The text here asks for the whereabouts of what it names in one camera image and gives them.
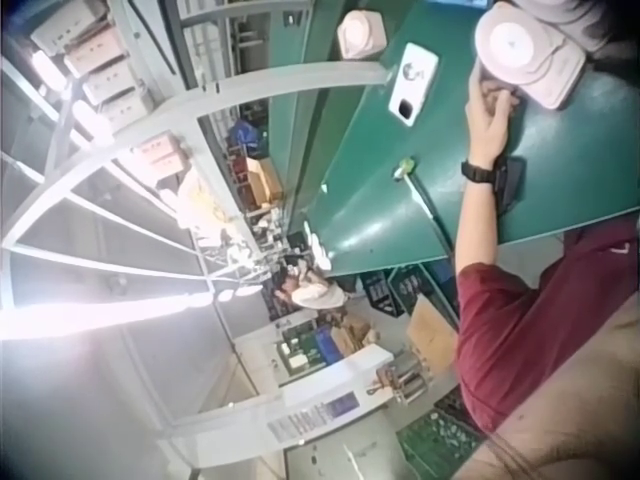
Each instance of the worker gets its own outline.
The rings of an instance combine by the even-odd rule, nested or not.
[[[295,273],[282,272],[276,285],[275,295],[284,302],[312,310],[334,310],[342,309],[350,297],[336,282],[309,268],[304,260],[293,270]]]
[[[489,436],[453,480],[637,479],[639,302],[637,294],[625,302]],[[545,355],[541,350],[539,356]],[[530,362],[532,368],[536,361]]]
[[[466,106],[470,148],[463,171],[470,179],[455,249],[460,303],[456,361],[464,403],[487,433],[593,337],[638,288],[637,213],[567,232],[563,258],[542,273],[537,289],[496,264],[492,171],[507,143],[516,104],[508,90],[481,81],[476,63]],[[614,159],[603,160],[612,161],[615,168]]]

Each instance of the red shirt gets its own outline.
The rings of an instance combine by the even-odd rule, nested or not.
[[[495,431],[637,290],[637,218],[565,234],[564,257],[542,273],[537,290],[497,266],[458,274],[457,368],[482,430]]]

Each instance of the white device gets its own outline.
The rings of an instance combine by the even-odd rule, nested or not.
[[[153,101],[146,88],[136,89],[102,106],[103,115],[113,133],[122,130],[153,111]]]
[[[338,26],[338,43],[345,60],[357,60],[387,47],[382,15],[368,10],[352,10]]]
[[[107,7],[99,0],[71,0],[36,28],[31,40],[52,57],[62,53],[64,47],[86,32],[105,13]]]
[[[492,75],[520,87],[548,109],[560,107],[586,62],[585,52],[573,40],[502,2],[480,18],[475,44]]]
[[[571,37],[587,52],[595,52],[611,35],[604,2],[595,0],[514,0],[523,10]]]
[[[437,68],[438,57],[434,53],[407,43],[391,92],[389,111],[408,127],[413,126],[422,110]]]
[[[124,92],[138,84],[138,79],[127,59],[115,63],[104,70],[91,73],[82,88],[93,105]]]
[[[64,63],[74,77],[80,78],[125,53],[118,32],[109,27],[71,50]]]
[[[166,132],[137,146],[133,149],[133,153],[141,162],[152,163],[179,150],[180,146],[176,137]]]

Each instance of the white cloth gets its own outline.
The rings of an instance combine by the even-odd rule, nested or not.
[[[306,283],[293,291],[291,300],[304,308],[325,310],[343,306],[347,294],[335,283],[328,287],[320,283]]]

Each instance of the overhead light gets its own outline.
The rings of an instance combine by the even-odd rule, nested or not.
[[[307,238],[307,242],[309,242],[311,240],[311,227],[309,226],[309,222],[307,222],[306,220],[304,221],[303,228],[304,235]]]
[[[211,294],[114,302],[31,305],[0,311],[0,340],[63,337],[89,330],[150,320],[211,303]]]
[[[207,305],[211,305],[212,303],[213,293],[211,292],[196,293],[189,296],[190,308],[206,307]]]
[[[31,57],[31,63],[47,87],[59,93],[64,92],[67,88],[67,79],[46,53],[38,50]]]
[[[78,100],[72,107],[73,116],[95,139],[100,146],[113,143],[111,126],[106,118],[96,113],[84,100]]]
[[[231,289],[223,290],[218,295],[219,302],[228,302],[233,298],[234,291]]]
[[[333,265],[331,264],[331,260],[329,260],[329,257],[318,257],[316,258],[316,263],[318,264],[318,267],[320,267],[320,269],[324,270],[325,272],[331,271],[331,268],[333,267]]]
[[[240,287],[236,290],[235,294],[238,297],[248,297],[249,295],[253,295],[254,293],[258,293],[262,290],[262,285],[245,285],[244,287]]]
[[[178,210],[178,195],[176,195],[174,191],[164,188],[158,191],[158,195],[160,195],[160,200],[166,203],[169,207],[174,210]]]

